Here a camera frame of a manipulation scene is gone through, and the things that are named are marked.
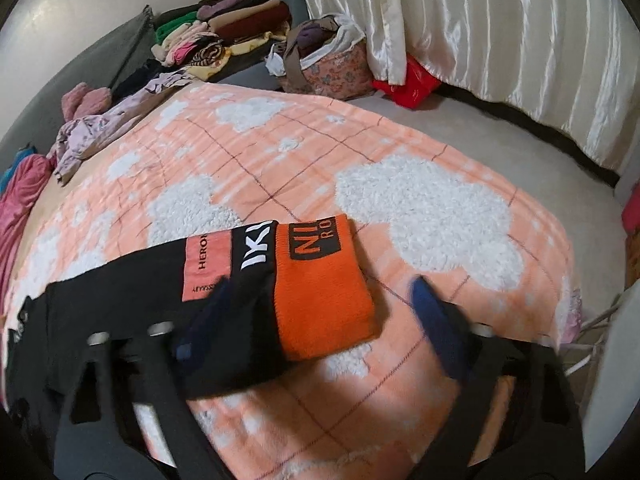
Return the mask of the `pink fuzzy plush item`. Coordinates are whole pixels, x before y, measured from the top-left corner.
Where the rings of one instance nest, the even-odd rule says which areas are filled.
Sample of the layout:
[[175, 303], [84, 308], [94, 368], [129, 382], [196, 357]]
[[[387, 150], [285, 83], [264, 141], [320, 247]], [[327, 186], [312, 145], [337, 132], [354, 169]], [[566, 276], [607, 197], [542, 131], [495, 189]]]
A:
[[61, 99], [63, 118], [66, 122], [89, 115], [106, 112], [112, 105], [112, 92], [109, 88], [93, 89], [80, 82], [66, 92]]

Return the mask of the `floral fabric bag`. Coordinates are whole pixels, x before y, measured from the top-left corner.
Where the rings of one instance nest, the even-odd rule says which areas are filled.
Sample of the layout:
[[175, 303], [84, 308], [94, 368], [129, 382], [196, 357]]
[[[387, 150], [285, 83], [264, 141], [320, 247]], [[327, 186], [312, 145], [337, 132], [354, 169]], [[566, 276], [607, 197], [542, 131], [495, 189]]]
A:
[[373, 90], [366, 35], [345, 14], [294, 27], [271, 48], [266, 67], [288, 93], [348, 101]]

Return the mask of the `red plastic bag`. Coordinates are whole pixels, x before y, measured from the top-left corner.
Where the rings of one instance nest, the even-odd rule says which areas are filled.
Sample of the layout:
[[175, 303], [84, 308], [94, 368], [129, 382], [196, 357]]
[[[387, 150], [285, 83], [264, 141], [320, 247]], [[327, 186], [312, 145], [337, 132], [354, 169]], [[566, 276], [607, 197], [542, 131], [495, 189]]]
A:
[[430, 74], [412, 55], [407, 54], [406, 78], [404, 84], [389, 84], [387, 81], [372, 81], [376, 91], [382, 91], [395, 104], [415, 110], [442, 82]]

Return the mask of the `black sweater with orange cuffs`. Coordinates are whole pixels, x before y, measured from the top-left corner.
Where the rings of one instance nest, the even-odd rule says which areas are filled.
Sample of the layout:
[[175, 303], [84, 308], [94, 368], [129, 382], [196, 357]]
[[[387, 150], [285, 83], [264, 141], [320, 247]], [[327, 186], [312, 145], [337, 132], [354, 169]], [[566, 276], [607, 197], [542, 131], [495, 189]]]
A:
[[9, 408], [52, 439], [87, 340], [123, 296], [148, 292], [189, 310], [222, 278], [230, 304], [203, 364], [186, 375], [190, 400], [269, 382], [380, 332], [345, 216], [247, 224], [132, 252], [27, 297], [9, 332]]

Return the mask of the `stack of folded clothes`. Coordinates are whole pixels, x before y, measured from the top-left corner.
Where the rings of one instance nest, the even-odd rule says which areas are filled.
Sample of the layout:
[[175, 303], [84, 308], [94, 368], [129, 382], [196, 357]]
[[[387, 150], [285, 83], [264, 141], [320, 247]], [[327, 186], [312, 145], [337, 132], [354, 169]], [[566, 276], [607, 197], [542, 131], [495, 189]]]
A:
[[155, 27], [152, 58], [112, 90], [116, 102], [162, 73], [186, 68], [216, 82], [254, 66], [286, 39], [293, 17], [285, 0], [202, 0]]

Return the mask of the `peach and white fleece blanket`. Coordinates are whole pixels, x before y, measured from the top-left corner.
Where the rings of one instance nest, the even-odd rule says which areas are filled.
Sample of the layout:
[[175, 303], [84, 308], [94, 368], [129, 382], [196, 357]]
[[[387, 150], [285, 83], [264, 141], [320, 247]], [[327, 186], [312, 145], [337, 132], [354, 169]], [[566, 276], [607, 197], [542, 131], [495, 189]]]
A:
[[90, 330], [261, 270], [294, 370], [191, 403], [243, 479], [363, 479], [387, 443], [426, 449], [456, 386], [410, 315], [414, 276], [501, 335], [556, 340], [574, 283], [561, 223], [455, 148], [329, 98], [191, 84], [32, 211], [6, 296], [11, 339], [44, 322], [9, 379], [27, 440], [52, 460]]

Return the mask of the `lilac crumpled garment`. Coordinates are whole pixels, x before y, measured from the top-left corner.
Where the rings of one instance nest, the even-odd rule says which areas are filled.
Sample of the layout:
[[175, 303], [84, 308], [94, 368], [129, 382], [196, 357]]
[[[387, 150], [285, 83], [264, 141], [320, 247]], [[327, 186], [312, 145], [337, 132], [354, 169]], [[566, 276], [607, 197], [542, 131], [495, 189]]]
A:
[[58, 184], [65, 186], [83, 162], [104, 150], [137, 125], [177, 89], [194, 81], [185, 70], [164, 73], [106, 112], [72, 119], [62, 125], [53, 145]]

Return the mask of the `cream satin curtain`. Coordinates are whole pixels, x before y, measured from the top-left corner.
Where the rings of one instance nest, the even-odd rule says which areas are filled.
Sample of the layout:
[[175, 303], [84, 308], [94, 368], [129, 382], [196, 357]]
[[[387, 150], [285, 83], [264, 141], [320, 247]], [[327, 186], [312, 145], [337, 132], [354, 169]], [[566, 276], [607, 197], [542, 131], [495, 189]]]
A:
[[622, 0], [306, 0], [350, 16], [373, 75], [402, 84], [407, 58], [503, 102], [622, 171], [639, 142], [639, 31]]

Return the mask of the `blue cloth near headboard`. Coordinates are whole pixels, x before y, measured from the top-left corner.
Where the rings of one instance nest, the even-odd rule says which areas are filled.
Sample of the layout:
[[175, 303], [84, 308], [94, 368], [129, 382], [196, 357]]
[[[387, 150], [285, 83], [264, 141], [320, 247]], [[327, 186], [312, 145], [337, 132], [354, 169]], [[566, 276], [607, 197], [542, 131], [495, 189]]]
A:
[[2, 174], [0, 179], [0, 193], [3, 194], [6, 190], [6, 187], [9, 185], [10, 180], [12, 179], [15, 171], [17, 170], [17, 166], [21, 163], [23, 159], [27, 156], [36, 154], [37, 150], [34, 146], [27, 144], [24, 148], [21, 148], [14, 156], [13, 162], [8, 167], [8, 169]]

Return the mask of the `pink satin duvet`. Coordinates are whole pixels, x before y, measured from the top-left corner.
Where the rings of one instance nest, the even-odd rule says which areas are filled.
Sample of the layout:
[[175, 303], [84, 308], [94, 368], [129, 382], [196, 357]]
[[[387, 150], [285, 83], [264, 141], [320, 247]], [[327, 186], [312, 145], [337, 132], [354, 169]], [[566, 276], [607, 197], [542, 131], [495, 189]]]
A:
[[26, 222], [51, 174], [47, 156], [28, 155], [17, 165], [1, 195], [1, 310]]

